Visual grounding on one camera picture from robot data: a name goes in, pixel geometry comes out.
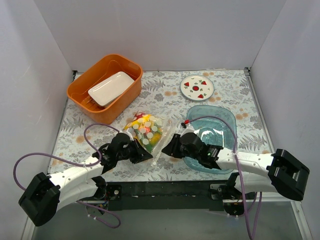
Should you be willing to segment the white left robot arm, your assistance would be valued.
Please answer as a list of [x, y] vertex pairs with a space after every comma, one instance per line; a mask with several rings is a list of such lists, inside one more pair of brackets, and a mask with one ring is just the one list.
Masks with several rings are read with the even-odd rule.
[[102, 175], [115, 168], [119, 161], [130, 160], [137, 164], [152, 157], [137, 139], [118, 133], [80, 166], [51, 175], [41, 172], [34, 176], [18, 204], [34, 225], [40, 227], [71, 203], [85, 198], [105, 199], [107, 182]]

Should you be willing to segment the yellow orange fake mango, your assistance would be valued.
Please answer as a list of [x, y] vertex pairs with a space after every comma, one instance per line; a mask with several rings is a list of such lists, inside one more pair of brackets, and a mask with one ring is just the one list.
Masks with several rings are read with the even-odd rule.
[[162, 135], [158, 132], [154, 133], [151, 138], [144, 138], [142, 140], [143, 146], [149, 151], [152, 152], [152, 150], [155, 148], [155, 146], [159, 143], [161, 140]]

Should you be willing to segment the polka dot zip top bag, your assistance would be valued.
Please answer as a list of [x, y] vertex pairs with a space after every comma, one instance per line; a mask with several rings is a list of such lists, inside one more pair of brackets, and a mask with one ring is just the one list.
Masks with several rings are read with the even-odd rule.
[[162, 154], [162, 149], [169, 143], [169, 141], [171, 140], [173, 134], [177, 130], [178, 121], [176, 119], [169, 118], [169, 117], [162, 117], [162, 116], [157, 116], [157, 115], [149, 114], [149, 113], [145, 113], [145, 114], [146, 115], [153, 115], [155, 117], [158, 117], [158, 118], [162, 119], [162, 133], [160, 133], [162, 135], [162, 137], [161, 137], [160, 141], [158, 142], [158, 144], [155, 146], [155, 148], [152, 150], [152, 152], [149, 152], [144, 147], [144, 145], [142, 143], [142, 140], [144, 138], [149, 138], [150, 139], [153, 136], [154, 133], [150, 132], [148, 134], [142, 134], [137, 130], [133, 130], [133, 129], [124, 130], [124, 128], [123, 128], [123, 131], [125, 133], [129, 134], [129, 136], [131, 136], [132, 138], [138, 140], [138, 142], [141, 144], [141, 146], [153, 156], [152, 165], [155, 166], [157, 164], [157, 162], [158, 162], [158, 159], [160, 158], [160, 156]]

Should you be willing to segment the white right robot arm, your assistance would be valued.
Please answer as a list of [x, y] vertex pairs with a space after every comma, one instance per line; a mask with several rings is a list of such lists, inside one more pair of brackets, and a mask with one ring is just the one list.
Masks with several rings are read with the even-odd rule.
[[162, 153], [182, 159], [197, 160], [207, 169], [237, 170], [226, 186], [227, 195], [237, 199], [251, 192], [274, 192], [283, 197], [302, 201], [310, 170], [284, 149], [258, 154], [233, 152], [219, 145], [204, 143], [195, 133], [174, 134]]

